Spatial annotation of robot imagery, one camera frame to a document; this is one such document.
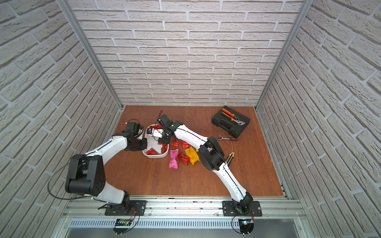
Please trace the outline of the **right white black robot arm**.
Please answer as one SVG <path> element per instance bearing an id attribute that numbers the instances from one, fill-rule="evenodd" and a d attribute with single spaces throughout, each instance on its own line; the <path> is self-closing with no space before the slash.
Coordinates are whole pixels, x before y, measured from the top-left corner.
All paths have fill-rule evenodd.
<path id="1" fill-rule="evenodd" d="M 157 122 L 163 129 L 161 143 L 167 143 L 174 136 L 176 139 L 188 143 L 199 151 L 200 161 L 206 169 L 214 172 L 228 189 L 235 210 L 241 215 L 249 213 L 253 197 L 244 189 L 231 172 L 224 157 L 222 148 L 214 137 L 205 137 L 187 128 L 179 121 L 173 122 L 166 115 L 159 118 Z"/>

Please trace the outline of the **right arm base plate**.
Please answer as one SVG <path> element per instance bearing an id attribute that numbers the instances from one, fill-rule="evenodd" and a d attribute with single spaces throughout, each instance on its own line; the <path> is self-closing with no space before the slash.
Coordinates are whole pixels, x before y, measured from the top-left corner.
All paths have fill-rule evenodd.
<path id="1" fill-rule="evenodd" d="M 261 217 L 263 215 L 261 205 L 258 201 L 252 201 L 251 205 L 247 207 L 245 204 L 240 205 L 233 200 L 222 201 L 222 211 L 225 217 L 234 216 L 254 216 Z"/>

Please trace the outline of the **pink tea bag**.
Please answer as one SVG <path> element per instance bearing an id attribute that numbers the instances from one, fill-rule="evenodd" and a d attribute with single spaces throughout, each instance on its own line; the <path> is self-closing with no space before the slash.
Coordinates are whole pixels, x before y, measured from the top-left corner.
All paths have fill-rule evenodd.
<path id="1" fill-rule="evenodd" d="M 179 154 L 179 151 L 177 149 L 170 150 L 170 162 L 169 162 L 169 168 L 170 169 L 177 169 L 178 168 L 178 162 L 177 162 L 178 154 Z"/>

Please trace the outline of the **white plastic storage box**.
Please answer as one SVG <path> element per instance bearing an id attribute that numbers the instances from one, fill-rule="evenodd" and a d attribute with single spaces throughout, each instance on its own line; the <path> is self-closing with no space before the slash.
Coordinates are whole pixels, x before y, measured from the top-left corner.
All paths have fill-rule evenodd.
<path id="1" fill-rule="evenodd" d="M 162 137 L 162 132 L 163 132 L 163 129 L 153 130 L 153 129 L 150 129 L 149 126 L 145 129 L 143 138 L 147 139 L 147 148 L 145 150 L 143 150 L 143 154 L 146 157 L 148 157 L 150 159 L 160 159 L 160 158 L 164 158 L 168 155 L 169 148 L 165 154 L 161 153 L 162 144 L 159 143 L 159 139 Z M 159 154 L 158 155 L 146 155 L 146 152 L 151 148 L 154 148 Z"/>

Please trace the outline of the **small yellow tea bag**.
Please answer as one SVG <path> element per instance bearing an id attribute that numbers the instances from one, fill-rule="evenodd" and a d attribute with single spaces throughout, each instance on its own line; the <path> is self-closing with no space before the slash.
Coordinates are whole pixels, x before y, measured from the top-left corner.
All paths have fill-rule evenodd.
<path id="1" fill-rule="evenodd" d="M 193 147 L 185 149 L 186 155 L 189 157 L 190 162 L 194 165 L 196 162 L 200 161 L 199 155 Z"/>

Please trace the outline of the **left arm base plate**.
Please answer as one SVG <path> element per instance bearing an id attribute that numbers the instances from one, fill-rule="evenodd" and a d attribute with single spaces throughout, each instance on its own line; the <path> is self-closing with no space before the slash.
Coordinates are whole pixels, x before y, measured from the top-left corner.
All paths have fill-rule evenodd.
<path id="1" fill-rule="evenodd" d="M 143 216 L 146 200 L 130 200 L 122 204 L 107 204 L 105 216 L 132 216 L 134 214 Z"/>

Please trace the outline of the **small red tea bag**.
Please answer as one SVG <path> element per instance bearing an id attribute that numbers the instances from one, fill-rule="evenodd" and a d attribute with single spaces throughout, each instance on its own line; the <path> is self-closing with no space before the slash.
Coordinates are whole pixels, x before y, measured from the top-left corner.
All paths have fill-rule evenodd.
<path id="1" fill-rule="evenodd" d="M 190 158 L 187 155 L 184 155 L 182 152 L 180 152 L 177 156 L 177 159 L 182 162 L 184 165 L 188 165 L 190 162 Z"/>

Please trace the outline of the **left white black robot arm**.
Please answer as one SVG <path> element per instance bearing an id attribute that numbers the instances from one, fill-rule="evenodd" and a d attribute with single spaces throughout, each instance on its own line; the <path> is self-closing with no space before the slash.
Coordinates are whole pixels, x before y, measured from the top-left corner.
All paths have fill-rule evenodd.
<path id="1" fill-rule="evenodd" d="M 77 195 L 90 195 L 111 204 L 124 203 L 126 192 L 106 181 L 104 166 L 121 151 L 143 151 L 146 148 L 146 138 L 122 132 L 85 154 L 72 156 L 65 191 Z"/>

